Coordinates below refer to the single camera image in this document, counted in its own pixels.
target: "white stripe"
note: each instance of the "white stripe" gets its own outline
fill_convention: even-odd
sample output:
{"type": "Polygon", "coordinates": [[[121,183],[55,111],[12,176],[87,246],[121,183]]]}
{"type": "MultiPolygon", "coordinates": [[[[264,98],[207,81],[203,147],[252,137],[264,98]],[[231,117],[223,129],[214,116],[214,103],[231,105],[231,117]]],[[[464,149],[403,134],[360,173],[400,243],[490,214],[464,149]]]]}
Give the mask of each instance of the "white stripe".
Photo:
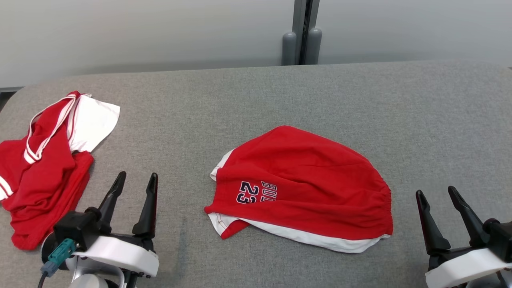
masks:
{"type": "Polygon", "coordinates": [[[71,111],[69,112],[69,116],[68,116],[68,139],[73,138],[72,137],[72,134],[73,134],[73,120],[74,120],[74,117],[75,117],[74,115],[75,115],[76,106],[78,105],[79,102],[80,102],[80,98],[78,99],[78,101],[75,101],[74,107],[72,107],[71,111]]]}
{"type": "Polygon", "coordinates": [[[29,153],[27,152],[27,148],[25,148],[25,151],[23,152],[23,158],[28,164],[34,164],[35,160],[30,157],[29,153]]]}
{"type": "Polygon", "coordinates": [[[53,135],[55,135],[55,132],[57,132],[57,129],[62,125],[62,123],[64,123],[64,120],[68,116],[69,112],[71,111],[71,107],[75,104],[75,101],[76,101],[76,98],[72,97],[72,99],[69,101],[69,103],[67,103],[66,106],[64,106],[64,108],[60,111],[59,118],[57,119],[57,124],[53,128],[52,134],[50,134],[50,136],[48,136],[48,138],[46,138],[39,145],[39,148],[37,149],[37,152],[35,153],[37,160],[41,159],[43,149],[46,147],[48,142],[50,142],[50,139],[53,137],[53,135]]]}
{"type": "Polygon", "coordinates": [[[0,191],[5,193],[5,198],[4,199],[6,199],[7,197],[11,196],[12,195],[11,187],[9,186],[7,181],[5,181],[5,179],[3,179],[1,176],[0,176],[0,184],[2,185],[2,186],[0,186],[0,191]]]}
{"type": "Polygon", "coordinates": [[[219,162],[219,164],[217,164],[217,166],[215,166],[214,170],[210,173],[210,178],[212,178],[214,181],[217,181],[217,170],[224,167],[224,165],[226,164],[226,162],[227,162],[229,156],[231,155],[231,153],[233,152],[233,150],[229,151],[224,156],[222,156],[222,159],[219,162]]]}
{"type": "Polygon", "coordinates": [[[267,231],[269,233],[288,238],[297,242],[315,245],[324,247],[333,251],[337,252],[344,252],[344,253],[361,253],[364,250],[368,249],[375,243],[377,243],[380,239],[389,238],[390,235],[384,234],[378,238],[374,239],[362,239],[362,240],[346,240],[342,238],[336,238],[336,237],[328,237],[328,236],[322,236],[314,233],[309,233],[297,229],[292,228],[286,228],[274,224],[269,223],[263,223],[259,221],[244,219],[244,218],[237,218],[233,216],[227,216],[219,213],[210,213],[208,214],[210,217],[210,220],[212,224],[214,225],[215,230],[219,235],[222,235],[222,233],[226,230],[223,227],[223,224],[225,224],[227,227],[233,223],[235,220],[242,220],[245,221],[255,227],[260,228],[261,230],[267,231]]]}
{"type": "MultiPolygon", "coordinates": [[[[30,155],[32,155],[32,157],[33,157],[34,159],[37,159],[37,160],[41,159],[42,150],[45,148],[46,144],[48,143],[48,140],[53,136],[53,134],[55,134],[55,132],[57,131],[57,129],[60,127],[60,125],[62,125],[62,122],[63,122],[64,118],[67,116],[67,114],[66,114],[66,115],[62,115],[62,112],[63,112],[63,111],[64,111],[64,112],[66,112],[66,110],[68,110],[68,108],[69,108],[69,105],[73,105],[73,104],[75,103],[75,100],[76,100],[76,95],[75,95],[75,94],[68,95],[68,96],[66,96],[66,97],[62,98],[61,100],[59,100],[59,101],[57,101],[57,102],[55,102],[55,103],[53,103],[53,104],[51,104],[51,105],[47,106],[47,107],[46,107],[46,108],[44,108],[42,111],[40,111],[39,113],[37,113],[34,117],[32,117],[32,119],[30,120],[30,125],[29,125],[29,134],[28,134],[28,137],[27,137],[27,143],[26,143],[26,149],[25,149],[25,152],[26,152],[26,153],[29,153],[30,155]],[[57,120],[57,125],[54,127],[52,134],[51,134],[51,135],[50,135],[50,137],[48,137],[45,141],[43,141],[43,142],[41,143],[41,145],[39,145],[39,148],[37,149],[36,153],[32,152],[32,150],[30,149],[30,146],[29,146],[29,139],[30,139],[30,137],[32,137],[32,133],[33,133],[33,131],[32,131],[32,124],[34,124],[34,122],[35,122],[36,118],[37,118],[38,116],[40,116],[40,115],[41,115],[41,114],[42,114],[42,113],[43,113],[43,112],[44,112],[48,107],[50,107],[50,106],[52,106],[52,105],[55,105],[55,104],[57,104],[57,103],[61,102],[61,101],[62,101],[62,100],[64,100],[64,99],[71,99],[71,101],[70,101],[70,103],[68,103],[68,104],[64,107],[64,109],[62,109],[62,110],[61,110],[61,112],[60,112],[60,114],[59,114],[59,119],[57,120]]],[[[26,160],[28,163],[34,163],[34,160],[33,160],[33,159],[31,159],[31,160],[29,161],[29,160],[27,159],[27,157],[25,157],[25,160],[26,160]]]]}

